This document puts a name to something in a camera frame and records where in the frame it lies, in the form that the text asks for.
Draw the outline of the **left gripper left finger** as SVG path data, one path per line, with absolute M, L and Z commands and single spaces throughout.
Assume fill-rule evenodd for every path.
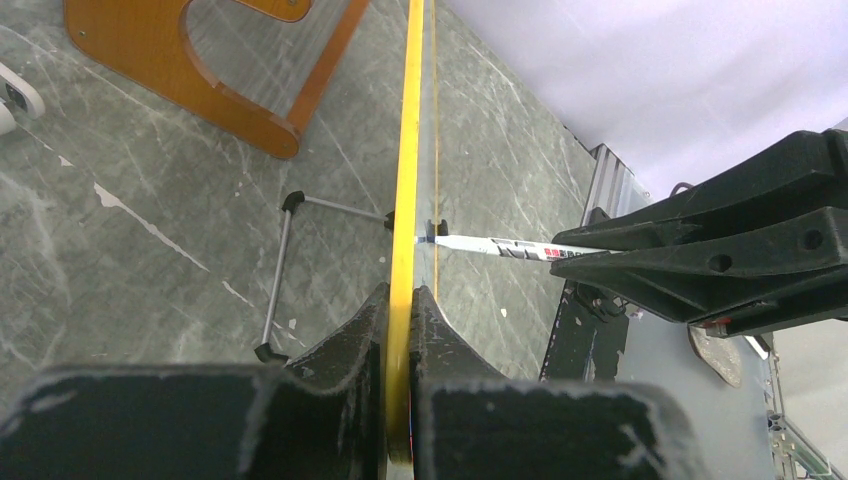
M 5 479 L 378 479 L 388 287 L 290 362 L 86 365 L 27 386 Z

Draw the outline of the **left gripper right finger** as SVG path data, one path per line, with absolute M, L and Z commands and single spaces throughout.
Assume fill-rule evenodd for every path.
M 705 479 L 692 425 L 646 384 L 511 379 L 412 301 L 411 445 L 418 479 Z

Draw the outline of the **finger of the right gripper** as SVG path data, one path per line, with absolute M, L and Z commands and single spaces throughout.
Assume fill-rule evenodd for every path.
M 743 163 L 631 214 L 555 235 L 560 245 L 642 250 L 712 240 L 847 206 L 847 134 L 797 131 Z
M 824 207 L 729 237 L 554 262 L 665 320 L 755 335 L 847 316 L 847 213 Z

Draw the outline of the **yellow framed whiteboard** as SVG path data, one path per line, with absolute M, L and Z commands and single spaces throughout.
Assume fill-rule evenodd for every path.
M 289 363 L 269 400 L 251 475 L 255 478 L 377 479 L 388 464 L 420 457 L 418 369 L 425 330 L 440 324 L 431 291 L 417 284 L 431 230 L 421 223 L 424 140 L 437 125 L 435 17 L 409 5 L 390 280 L 351 320 Z

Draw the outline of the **blue whiteboard marker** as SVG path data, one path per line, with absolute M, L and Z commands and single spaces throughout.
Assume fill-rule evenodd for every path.
M 617 253 L 617 250 L 465 235 L 420 236 L 415 238 L 415 243 L 432 244 L 452 250 L 539 262 L 555 262 L 582 255 Z

